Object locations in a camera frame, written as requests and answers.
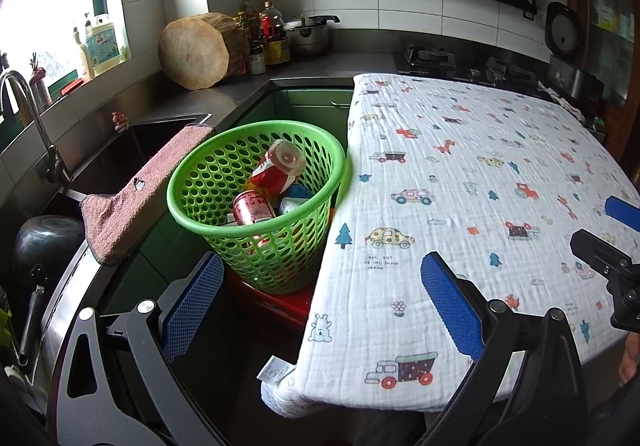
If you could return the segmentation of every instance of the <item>dark pants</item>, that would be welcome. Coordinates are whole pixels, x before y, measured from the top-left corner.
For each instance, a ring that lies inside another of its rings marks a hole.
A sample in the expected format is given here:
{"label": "dark pants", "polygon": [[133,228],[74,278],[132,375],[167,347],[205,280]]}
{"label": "dark pants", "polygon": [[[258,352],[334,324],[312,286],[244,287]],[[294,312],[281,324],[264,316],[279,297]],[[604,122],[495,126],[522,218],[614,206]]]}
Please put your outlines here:
{"label": "dark pants", "polygon": [[367,410],[353,446],[414,446],[426,431],[422,412]]}

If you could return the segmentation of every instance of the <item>pressure cooker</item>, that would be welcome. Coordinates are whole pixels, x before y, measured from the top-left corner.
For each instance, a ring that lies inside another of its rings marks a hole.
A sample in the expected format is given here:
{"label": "pressure cooker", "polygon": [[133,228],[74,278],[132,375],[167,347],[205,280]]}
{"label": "pressure cooker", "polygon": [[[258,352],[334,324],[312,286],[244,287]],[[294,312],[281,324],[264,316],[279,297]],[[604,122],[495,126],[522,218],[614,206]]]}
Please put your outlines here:
{"label": "pressure cooker", "polygon": [[295,56],[315,56],[329,49],[327,22],[340,23],[332,14],[298,18],[284,25],[291,53]]}

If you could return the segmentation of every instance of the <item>red soda can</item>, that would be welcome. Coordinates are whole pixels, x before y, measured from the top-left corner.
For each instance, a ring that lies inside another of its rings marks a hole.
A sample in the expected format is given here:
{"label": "red soda can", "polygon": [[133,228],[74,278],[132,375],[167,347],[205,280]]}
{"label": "red soda can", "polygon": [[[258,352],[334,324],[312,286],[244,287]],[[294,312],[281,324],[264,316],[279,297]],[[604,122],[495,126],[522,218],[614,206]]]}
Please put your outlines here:
{"label": "red soda can", "polygon": [[[258,222],[274,219],[276,216],[270,202],[264,195],[254,190],[239,194],[234,200],[233,210],[234,217],[239,226],[257,224]],[[261,235],[255,235],[254,238],[258,240],[261,238]],[[262,247],[268,242],[268,238],[262,238],[258,242],[258,246]]]}

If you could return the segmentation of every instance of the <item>blue gripper pad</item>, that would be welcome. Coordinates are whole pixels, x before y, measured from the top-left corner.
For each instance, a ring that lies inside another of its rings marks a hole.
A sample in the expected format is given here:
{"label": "blue gripper pad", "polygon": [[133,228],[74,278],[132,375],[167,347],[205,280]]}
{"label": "blue gripper pad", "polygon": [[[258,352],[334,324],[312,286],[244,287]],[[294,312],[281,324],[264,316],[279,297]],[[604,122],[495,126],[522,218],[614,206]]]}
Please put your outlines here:
{"label": "blue gripper pad", "polygon": [[422,285],[436,306],[458,352],[471,356],[476,362],[484,351],[480,320],[438,258],[436,252],[430,252],[422,259]]}
{"label": "blue gripper pad", "polygon": [[222,285],[223,277],[222,259],[212,254],[175,303],[162,329],[162,351],[167,363],[173,363],[176,356],[189,350],[204,315]]}
{"label": "blue gripper pad", "polygon": [[617,197],[609,197],[604,203],[604,211],[609,217],[640,233],[640,210],[635,206]]}

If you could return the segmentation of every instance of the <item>faucet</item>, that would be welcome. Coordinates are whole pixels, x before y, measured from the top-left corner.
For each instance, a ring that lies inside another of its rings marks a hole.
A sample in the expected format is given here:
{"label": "faucet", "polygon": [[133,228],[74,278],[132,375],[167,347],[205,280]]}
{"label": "faucet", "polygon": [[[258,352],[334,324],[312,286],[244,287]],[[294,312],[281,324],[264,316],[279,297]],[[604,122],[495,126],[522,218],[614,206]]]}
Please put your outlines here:
{"label": "faucet", "polygon": [[14,69],[6,69],[0,74],[0,91],[4,86],[4,82],[7,80],[13,80],[22,91],[22,95],[27,99],[26,103],[29,108],[29,113],[33,118],[33,122],[36,124],[36,128],[42,138],[42,142],[47,149],[47,181],[55,184],[59,180],[62,181],[63,186],[69,186],[71,182],[71,174],[66,168],[65,162],[62,160],[60,152],[56,146],[49,139],[49,135],[44,128],[38,107],[36,106],[35,98],[31,92],[31,87],[24,79],[22,74]]}

